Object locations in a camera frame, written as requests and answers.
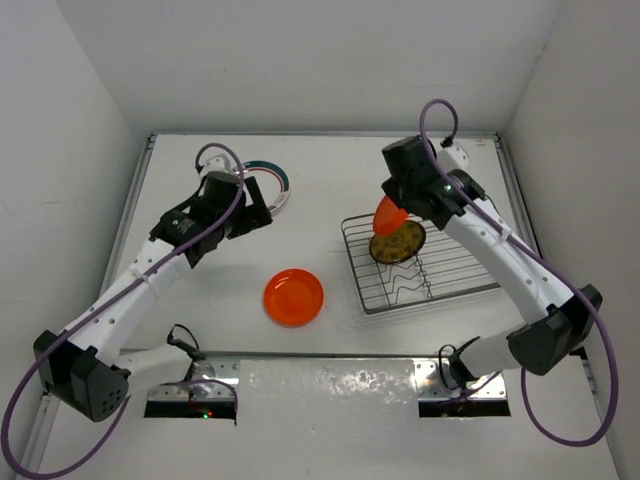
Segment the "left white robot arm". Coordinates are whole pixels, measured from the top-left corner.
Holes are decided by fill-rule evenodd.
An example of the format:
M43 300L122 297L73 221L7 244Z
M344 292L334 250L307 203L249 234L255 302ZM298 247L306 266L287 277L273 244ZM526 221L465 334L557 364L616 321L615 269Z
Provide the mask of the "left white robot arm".
M134 354L124 344L146 313L225 239L272 222L253 177L209 172L196 192L165 212L125 272L89 308L62 329L34 342L46 393L89 420L110 417L133 393L187 378L203 360L196 347L177 340Z

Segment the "orange plastic plate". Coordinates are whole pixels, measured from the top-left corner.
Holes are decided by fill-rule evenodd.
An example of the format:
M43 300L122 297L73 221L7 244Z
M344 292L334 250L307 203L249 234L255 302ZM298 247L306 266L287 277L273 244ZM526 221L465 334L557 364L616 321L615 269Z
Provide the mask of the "orange plastic plate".
M263 306L277 325L298 328L312 322L324 306L324 288L311 272L290 268L274 275L263 292Z
M372 227L377 236L388 236L396 232L408 219L409 214L399 208L388 197L384 196L374 213Z

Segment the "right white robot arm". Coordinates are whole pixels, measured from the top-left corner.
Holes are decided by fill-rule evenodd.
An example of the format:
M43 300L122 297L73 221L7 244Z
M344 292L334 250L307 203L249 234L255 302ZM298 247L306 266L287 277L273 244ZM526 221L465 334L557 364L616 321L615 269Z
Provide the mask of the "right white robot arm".
M462 169L459 148L441 150L432 162L421 138L414 136L384 147L382 155L390 172L382 185L385 194L468 250L508 294L523 321L512 331L475 337L450 356L449 373L459 387L516 368L543 376L580 346L602 304L600 292L587 285L573 293L532 259L532 250Z

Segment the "dark green rimmed plate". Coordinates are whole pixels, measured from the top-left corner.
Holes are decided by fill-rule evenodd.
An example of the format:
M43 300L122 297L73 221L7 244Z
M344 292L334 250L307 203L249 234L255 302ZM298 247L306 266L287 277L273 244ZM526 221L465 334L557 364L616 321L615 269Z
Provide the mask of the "dark green rimmed plate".
M251 160L242 163L245 182L254 178L263 200L271 214L280 213L291 194L291 182L286 171L279 165L266 160Z

